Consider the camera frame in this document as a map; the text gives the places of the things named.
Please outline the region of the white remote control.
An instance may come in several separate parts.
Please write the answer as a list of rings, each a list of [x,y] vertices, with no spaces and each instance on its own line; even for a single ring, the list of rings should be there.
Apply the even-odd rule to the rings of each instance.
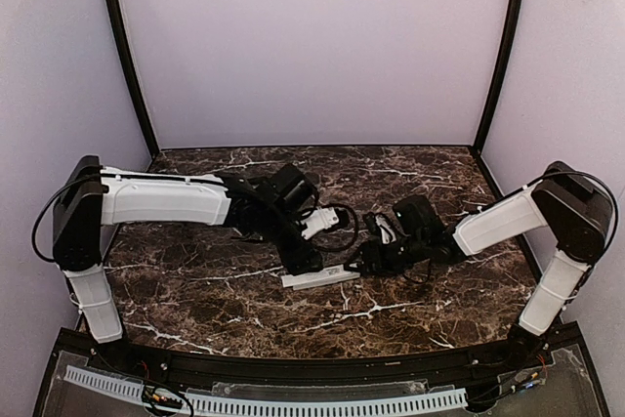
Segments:
[[[317,272],[308,272],[299,275],[283,275],[281,277],[281,282],[284,288],[305,290],[358,278],[360,278],[359,272],[347,271],[342,265],[336,265]]]

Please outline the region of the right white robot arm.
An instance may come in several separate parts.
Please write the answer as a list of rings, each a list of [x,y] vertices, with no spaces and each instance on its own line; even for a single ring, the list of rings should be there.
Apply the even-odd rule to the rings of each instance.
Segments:
[[[371,234],[344,263],[362,276],[404,275],[425,262],[454,265],[500,242],[547,228],[554,254],[516,322],[500,362],[520,367],[547,342],[547,333],[609,249],[619,224],[611,189],[599,178],[561,161],[527,185],[445,225],[429,199],[413,195],[393,207],[395,218],[368,213]]]

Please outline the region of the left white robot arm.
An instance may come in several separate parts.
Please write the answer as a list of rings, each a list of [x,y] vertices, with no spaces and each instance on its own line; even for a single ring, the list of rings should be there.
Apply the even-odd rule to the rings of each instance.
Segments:
[[[231,228],[271,243],[287,271],[299,275],[321,271],[312,239],[339,221],[331,208],[305,208],[309,199],[317,200],[318,191],[292,164],[269,177],[248,179],[132,172],[86,155],[41,210],[53,217],[52,254],[46,260],[68,280],[93,339],[111,343],[122,338],[123,326],[104,272],[103,227],[186,222]]]

